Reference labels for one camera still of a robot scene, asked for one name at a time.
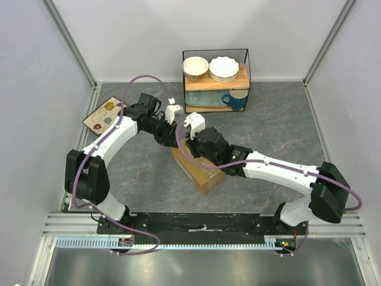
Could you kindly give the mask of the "brown cardboard express box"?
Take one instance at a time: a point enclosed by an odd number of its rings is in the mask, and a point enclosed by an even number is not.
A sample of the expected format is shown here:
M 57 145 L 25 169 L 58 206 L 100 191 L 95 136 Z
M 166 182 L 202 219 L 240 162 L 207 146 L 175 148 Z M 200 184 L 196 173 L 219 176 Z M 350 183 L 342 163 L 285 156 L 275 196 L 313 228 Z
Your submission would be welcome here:
M 179 148 L 172 148 L 171 153 L 175 162 L 185 172 L 194 184 L 195 188 L 202 194 L 207 194 L 212 188 L 219 185 L 224 179 L 224 173 L 219 170 L 201 168 L 191 163 Z

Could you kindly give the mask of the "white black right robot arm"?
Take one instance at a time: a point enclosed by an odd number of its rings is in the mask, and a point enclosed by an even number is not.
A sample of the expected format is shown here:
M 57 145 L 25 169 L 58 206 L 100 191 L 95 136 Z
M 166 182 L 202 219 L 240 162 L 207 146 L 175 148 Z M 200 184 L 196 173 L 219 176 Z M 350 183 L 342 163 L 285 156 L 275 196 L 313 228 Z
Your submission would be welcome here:
M 342 220 L 349 184 L 332 163 L 307 166 L 277 160 L 228 143 L 215 128 L 194 135 L 187 132 L 185 144 L 193 157 L 207 159 L 229 176 L 262 179 L 301 193 L 301 198 L 278 207 L 272 221 L 278 234 L 287 234 L 299 223 L 314 218 L 328 223 Z

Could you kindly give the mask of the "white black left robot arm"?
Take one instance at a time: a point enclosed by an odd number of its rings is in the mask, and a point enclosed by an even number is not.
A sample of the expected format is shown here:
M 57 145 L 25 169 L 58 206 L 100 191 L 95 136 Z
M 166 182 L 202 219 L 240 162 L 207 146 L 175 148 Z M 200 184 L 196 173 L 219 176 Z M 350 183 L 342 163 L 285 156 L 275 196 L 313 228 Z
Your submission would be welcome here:
M 107 166 L 120 148 L 140 131 L 153 135 L 155 141 L 166 147 L 177 147 L 175 115 L 183 113 L 178 104 L 166 106 L 159 117 L 161 101 L 142 93 L 139 101 L 125 106 L 114 123 L 93 143 L 81 151 L 71 150 L 66 157 L 64 189 L 76 199 L 95 206 L 111 218 L 110 228 L 117 234 L 130 229 L 128 208 L 110 191 Z

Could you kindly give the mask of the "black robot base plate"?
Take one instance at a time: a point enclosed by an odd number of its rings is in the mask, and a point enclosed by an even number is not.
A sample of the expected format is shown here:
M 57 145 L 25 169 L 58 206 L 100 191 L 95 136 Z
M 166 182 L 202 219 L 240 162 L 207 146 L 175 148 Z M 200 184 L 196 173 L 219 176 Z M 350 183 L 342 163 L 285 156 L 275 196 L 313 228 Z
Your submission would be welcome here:
M 156 235 L 161 243 L 263 243 L 264 237 L 304 235 L 306 222 L 289 226 L 255 213 L 144 213 L 123 225 Z

